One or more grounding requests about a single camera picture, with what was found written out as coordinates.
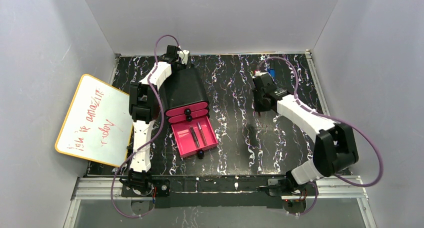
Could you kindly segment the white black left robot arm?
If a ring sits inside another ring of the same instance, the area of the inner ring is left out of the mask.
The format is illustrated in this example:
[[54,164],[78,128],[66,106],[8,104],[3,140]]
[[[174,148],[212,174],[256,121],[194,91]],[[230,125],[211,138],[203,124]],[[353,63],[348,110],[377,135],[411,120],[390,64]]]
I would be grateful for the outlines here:
[[132,83],[129,90],[129,114],[133,121],[133,146],[129,155],[127,179],[119,181],[136,194],[148,196],[154,193],[150,159],[154,124],[157,119],[165,121],[165,109],[160,89],[174,73],[188,67],[190,52],[179,45],[168,45],[166,53],[155,57],[151,71],[140,81]]

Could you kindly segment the red lip gloss tube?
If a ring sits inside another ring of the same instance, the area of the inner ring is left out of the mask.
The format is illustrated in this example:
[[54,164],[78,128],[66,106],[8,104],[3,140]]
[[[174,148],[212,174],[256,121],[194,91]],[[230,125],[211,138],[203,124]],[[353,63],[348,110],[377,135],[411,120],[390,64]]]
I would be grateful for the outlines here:
[[198,128],[198,130],[199,130],[199,133],[200,133],[200,136],[201,136],[201,139],[202,139],[203,145],[204,145],[204,146],[207,146],[207,145],[208,145],[208,143],[207,143],[207,139],[206,139],[205,133],[204,133],[204,131],[203,131],[203,128],[202,128],[202,125],[200,124],[200,122],[197,122],[197,128]]

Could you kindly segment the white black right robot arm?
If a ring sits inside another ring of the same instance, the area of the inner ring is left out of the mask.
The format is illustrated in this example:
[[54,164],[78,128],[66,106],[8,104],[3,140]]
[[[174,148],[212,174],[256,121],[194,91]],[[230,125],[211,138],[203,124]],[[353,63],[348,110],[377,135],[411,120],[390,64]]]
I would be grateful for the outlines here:
[[257,71],[253,78],[254,110],[275,111],[303,130],[314,143],[312,158],[287,171],[285,177],[267,185],[274,191],[301,191],[309,182],[330,177],[359,161],[353,128],[308,111],[286,89],[277,87],[268,72]]

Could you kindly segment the pink drawer tray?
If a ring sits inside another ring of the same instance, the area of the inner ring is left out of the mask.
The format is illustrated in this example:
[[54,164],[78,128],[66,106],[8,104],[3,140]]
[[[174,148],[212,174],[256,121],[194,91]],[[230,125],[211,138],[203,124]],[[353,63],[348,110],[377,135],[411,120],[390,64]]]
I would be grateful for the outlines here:
[[219,142],[207,116],[194,118],[171,125],[181,158],[203,154],[216,147]]
[[189,109],[191,112],[195,112],[195,111],[206,109],[208,106],[209,106],[208,102],[202,101],[202,102],[197,102],[197,103],[169,109],[165,112],[165,114],[168,117],[175,117],[179,115],[185,115],[186,114],[185,111],[187,109]]

